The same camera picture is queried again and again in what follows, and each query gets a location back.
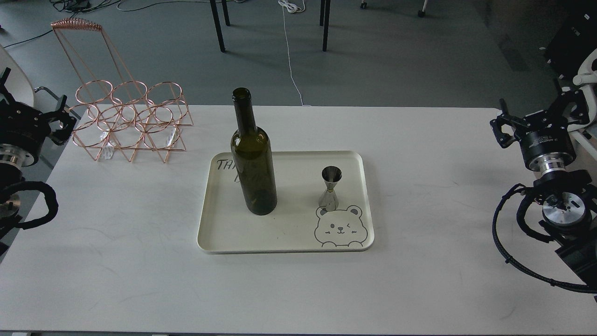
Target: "rose gold wire rack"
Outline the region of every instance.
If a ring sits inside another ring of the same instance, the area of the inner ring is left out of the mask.
[[[133,162],[139,151],[151,151],[167,163],[172,152],[186,150],[181,128],[192,126],[193,119],[180,85],[162,82],[148,88],[135,80],[107,33],[97,23],[69,18],[50,26],[81,81],[75,93],[78,104],[70,109],[82,110],[86,121],[81,120],[72,133],[75,145],[84,148],[94,161],[112,158],[118,151]],[[120,84],[98,79],[63,30],[99,32]],[[82,72],[91,80],[84,80]]]

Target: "white table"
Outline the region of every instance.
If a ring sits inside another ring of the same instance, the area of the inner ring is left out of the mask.
[[[231,106],[193,106],[188,151],[162,164],[93,162],[70,144],[48,183],[56,219],[22,231],[0,265],[0,329],[245,334],[594,334],[597,304],[504,263],[491,217],[532,183],[501,149],[495,109],[256,106],[274,151],[362,155],[376,240],[364,252],[209,255],[198,219]],[[500,221],[511,253],[578,282],[553,252]],[[45,211],[38,200],[31,216]]]

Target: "dark green glass bottle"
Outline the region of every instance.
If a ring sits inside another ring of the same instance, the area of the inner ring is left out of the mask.
[[[238,130],[230,149],[236,165],[247,208],[256,215],[267,215],[278,203],[273,176],[269,137],[255,125],[251,93],[240,87],[232,92]]]

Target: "bear face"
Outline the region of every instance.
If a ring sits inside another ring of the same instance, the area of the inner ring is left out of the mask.
[[[351,243],[363,246],[367,239],[367,229],[361,221],[363,211],[356,205],[346,210],[326,211],[317,208],[319,218],[315,228],[315,239],[321,243],[332,243],[334,246],[350,246]]]

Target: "metal jigger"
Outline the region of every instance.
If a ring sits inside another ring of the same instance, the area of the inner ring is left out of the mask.
[[[319,198],[319,206],[326,211],[334,211],[338,208],[338,197],[334,191],[334,187],[342,178],[342,171],[335,166],[327,166],[321,171],[321,177],[324,179],[327,189]]]

